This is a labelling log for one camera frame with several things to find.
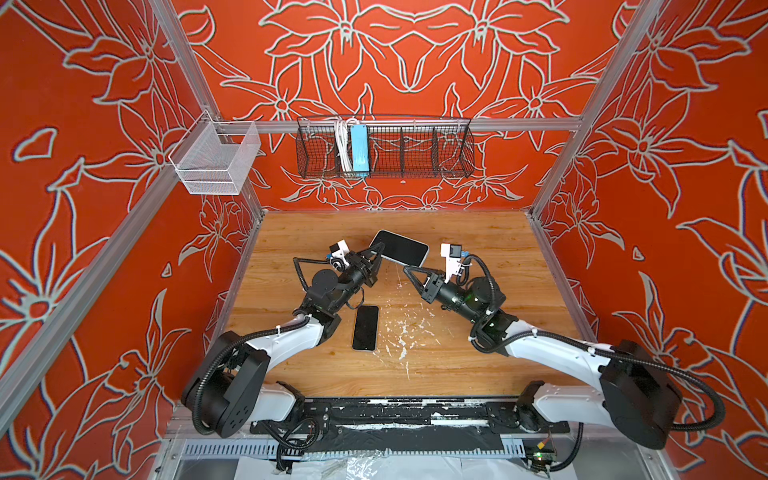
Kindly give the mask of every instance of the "blue power strip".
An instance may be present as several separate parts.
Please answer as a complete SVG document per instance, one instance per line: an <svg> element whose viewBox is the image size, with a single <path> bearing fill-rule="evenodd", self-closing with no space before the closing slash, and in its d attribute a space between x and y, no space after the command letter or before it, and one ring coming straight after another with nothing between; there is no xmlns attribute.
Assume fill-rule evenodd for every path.
<svg viewBox="0 0 768 480"><path fill-rule="evenodd" d="M349 135L352 137L352 170L366 172L360 177L367 177L367 172L371 170L368 163L368 127L361 124L350 125Z"/></svg>

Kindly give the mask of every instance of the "smartphone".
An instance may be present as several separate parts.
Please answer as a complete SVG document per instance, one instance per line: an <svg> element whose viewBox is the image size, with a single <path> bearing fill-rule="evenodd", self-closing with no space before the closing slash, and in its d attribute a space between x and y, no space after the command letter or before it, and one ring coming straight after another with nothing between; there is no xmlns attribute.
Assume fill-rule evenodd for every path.
<svg viewBox="0 0 768 480"><path fill-rule="evenodd" d="M376 330L379 328L379 308L375 305L361 305L355 317L355 335L352 348L372 352L376 349Z"/></svg>
<svg viewBox="0 0 768 480"><path fill-rule="evenodd" d="M429 254L429 245L388 230L379 230L371 245L384 242L382 257L400 265L421 266Z"/></svg>

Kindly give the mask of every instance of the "wooden tabletop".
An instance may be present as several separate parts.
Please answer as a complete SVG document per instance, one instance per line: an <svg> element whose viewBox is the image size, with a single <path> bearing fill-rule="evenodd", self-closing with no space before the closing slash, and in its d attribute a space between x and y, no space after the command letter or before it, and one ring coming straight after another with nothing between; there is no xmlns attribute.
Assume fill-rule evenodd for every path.
<svg viewBox="0 0 768 480"><path fill-rule="evenodd" d="M341 239L362 250L381 229L427 243L424 266L440 270L445 269L440 243L461 244L488 265L507 296L505 312L578 337L521 212L270 212L228 329L243 335L287 322L304 295L293 257L322 259ZM325 267L303 264L305 277L310 280L320 268ZM472 276L481 275L478 267L472 269ZM477 352L467 340L471 323L423 301L400 265L384 260L378 283L366 287L365 295L366 304L380 307L375 352L352 350L355 312L345 307L330 340L276 366L267 381L288 382L307 396L516 395L532 380L578 384L538 363Z"/></svg>

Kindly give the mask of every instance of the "red wall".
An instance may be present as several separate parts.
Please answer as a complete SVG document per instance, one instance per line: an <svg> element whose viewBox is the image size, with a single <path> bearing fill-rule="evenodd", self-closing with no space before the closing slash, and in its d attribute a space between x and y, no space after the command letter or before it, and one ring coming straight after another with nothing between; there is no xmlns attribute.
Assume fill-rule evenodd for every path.
<svg viewBox="0 0 768 480"><path fill-rule="evenodd" d="M0 7L0 372L200 113L144 0ZM4 478L143 478L253 225L179 184L0 440Z"/></svg>
<svg viewBox="0 0 768 480"><path fill-rule="evenodd" d="M767 26L764 2L668 2L543 219L600 341L725 398L667 443L683 478L768 476ZM678 386L678 421L711 414Z"/></svg>
<svg viewBox="0 0 768 480"><path fill-rule="evenodd" d="M332 113L578 116L636 2L174 0L227 119ZM251 181L273 210L531 205L565 132L478 135L461 180L303 180L285 134Z"/></svg>

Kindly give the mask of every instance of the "coiled white cord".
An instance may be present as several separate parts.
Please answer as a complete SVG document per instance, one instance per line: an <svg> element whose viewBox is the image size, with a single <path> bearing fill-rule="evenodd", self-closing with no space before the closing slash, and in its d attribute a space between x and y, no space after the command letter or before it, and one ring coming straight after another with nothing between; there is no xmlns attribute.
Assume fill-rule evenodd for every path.
<svg viewBox="0 0 768 480"><path fill-rule="evenodd" d="M345 172L353 171L352 160L349 159L349 154L347 154L346 151L347 142L349 141L349 126L358 123L360 122L356 118L349 118L346 121L339 118L333 125L334 130L336 131L336 146L339 148L341 168Z"/></svg>

